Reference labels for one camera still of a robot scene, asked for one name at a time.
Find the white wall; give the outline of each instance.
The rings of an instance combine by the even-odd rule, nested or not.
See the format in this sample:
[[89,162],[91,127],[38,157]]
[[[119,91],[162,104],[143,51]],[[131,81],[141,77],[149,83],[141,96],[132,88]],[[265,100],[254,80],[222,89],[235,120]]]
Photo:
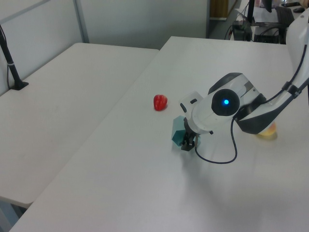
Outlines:
[[[50,0],[3,23],[2,27],[21,79],[82,41],[73,0]],[[6,60],[0,50],[0,95],[5,91]]]
[[160,49],[170,36],[205,38],[208,0],[77,0],[90,43]]

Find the floor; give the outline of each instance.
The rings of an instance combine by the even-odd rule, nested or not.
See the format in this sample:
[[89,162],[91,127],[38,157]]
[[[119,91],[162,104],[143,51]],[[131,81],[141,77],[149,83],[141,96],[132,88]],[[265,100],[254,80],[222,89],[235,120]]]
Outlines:
[[[238,0],[235,5],[235,9],[239,8],[241,0]],[[226,21],[211,20],[209,24],[209,38],[216,40],[224,40],[227,29],[236,20],[238,12],[232,10]]]

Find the red pepper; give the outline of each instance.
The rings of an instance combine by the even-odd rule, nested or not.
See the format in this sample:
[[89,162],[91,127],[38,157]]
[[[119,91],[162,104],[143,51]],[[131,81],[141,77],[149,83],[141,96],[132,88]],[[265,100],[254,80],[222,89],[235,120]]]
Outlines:
[[155,95],[154,97],[154,109],[157,111],[164,110],[168,103],[168,98],[162,94]]

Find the teal object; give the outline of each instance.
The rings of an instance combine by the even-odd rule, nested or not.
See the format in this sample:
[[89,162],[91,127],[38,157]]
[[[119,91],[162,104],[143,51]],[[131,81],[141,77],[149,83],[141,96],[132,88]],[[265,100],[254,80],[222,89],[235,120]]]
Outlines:
[[177,146],[182,146],[185,135],[184,116],[178,116],[173,120],[172,140]]

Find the black cable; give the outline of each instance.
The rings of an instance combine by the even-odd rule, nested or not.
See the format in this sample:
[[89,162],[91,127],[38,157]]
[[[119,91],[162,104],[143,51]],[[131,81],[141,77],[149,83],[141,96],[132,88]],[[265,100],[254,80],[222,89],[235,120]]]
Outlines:
[[275,33],[273,33],[273,35],[272,35],[272,36],[275,36],[275,34],[276,34],[277,32],[279,33],[279,29],[278,29],[278,30],[276,30],[276,31],[275,31]]
[[232,137],[232,141],[233,141],[233,145],[234,145],[234,149],[235,149],[235,156],[232,160],[227,161],[227,162],[215,162],[215,161],[211,161],[208,159],[205,159],[204,157],[202,157],[198,151],[197,151],[197,144],[198,144],[198,136],[196,136],[196,141],[195,141],[195,153],[197,154],[198,157],[200,157],[202,160],[207,161],[209,163],[215,163],[215,164],[228,164],[233,162],[234,160],[236,160],[237,158],[237,147],[236,147],[236,143],[235,143],[235,139],[234,139],[234,134],[233,134],[233,125],[234,125],[234,120],[235,120],[235,116],[232,118],[231,121],[231,137]]
[[9,65],[7,65],[6,83],[8,84],[8,88],[10,90],[11,87],[10,87],[10,84],[9,84]]
[[[246,9],[247,9],[248,5],[249,5],[249,3],[248,3],[248,4],[246,5],[246,7],[242,10],[242,12],[245,11],[244,14],[246,14]],[[232,26],[233,26],[233,25],[231,25],[231,26],[227,29],[227,31],[226,31],[226,33],[225,33],[225,36],[224,36],[224,40],[226,40],[226,36],[227,36],[228,32],[230,31],[230,28],[231,28]]]
[[279,26],[267,28],[266,30],[264,30],[264,31],[260,34],[260,36],[261,36],[261,35],[264,35],[266,32],[268,32],[268,31],[270,31],[270,30],[272,30],[272,29],[275,29],[275,28],[279,28]]
[[[4,31],[2,29],[1,24],[0,24],[0,31],[1,31],[1,34],[3,35],[3,37],[4,37],[5,43],[7,45],[6,36],[4,34]],[[10,85],[9,85],[9,65],[8,64],[7,64],[7,72],[6,72],[6,82],[7,82],[8,88],[10,90],[11,88],[10,88]]]
[[6,36],[5,36],[5,34],[4,34],[4,31],[3,31],[3,29],[2,29],[1,24],[0,24],[0,31],[1,31],[1,34],[3,35],[4,40],[5,40],[5,43],[6,43]]
[[304,46],[304,51],[303,51],[303,55],[302,55],[302,57],[301,57],[300,63],[299,63],[299,65],[298,65],[298,68],[297,68],[296,72],[294,73],[294,76],[293,76],[292,79],[290,80],[290,83],[292,83],[292,82],[294,81],[294,79],[296,78],[296,76],[297,76],[297,74],[298,74],[298,72],[299,72],[299,70],[300,70],[300,67],[301,67],[302,64],[303,64],[304,57],[305,57],[305,54],[306,54],[306,50],[307,50],[307,44],[305,44],[305,46]]
[[232,27],[232,25],[227,29],[225,36],[224,36],[224,40],[226,40],[226,35],[227,35],[227,33],[228,33],[228,31],[230,30],[231,27]]
[[[298,74],[298,72],[299,72],[299,70],[300,70],[300,67],[302,66],[302,64],[303,64],[303,62],[304,62],[304,57],[305,57],[305,54],[306,54],[306,50],[307,50],[307,44],[305,44],[305,46],[304,46],[303,55],[302,55],[302,57],[301,57],[300,63],[299,63],[299,65],[298,65],[298,68],[297,68],[296,72],[294,73],[292,79],[289,81],[290,84],[292,84],[292,82],[293,82],[294,79],[296,78],[296,76],[297,76],[297,74]],[[262,102],[261,104],[265,104],[265,103],[270,102],[271,100],[273,100],[273,99],[275,99],[276,97],[278,97],[282,92],[283,92],[283,89],[281,89],[275,96],[273,96],[272,98],[268,99],[267,101]]]
[[248,7],[249,3],[246,5],[245,7],[245,12],[243,13],[243,17],[242,18],[246,18],[246,10],[247,10],[247,7]]

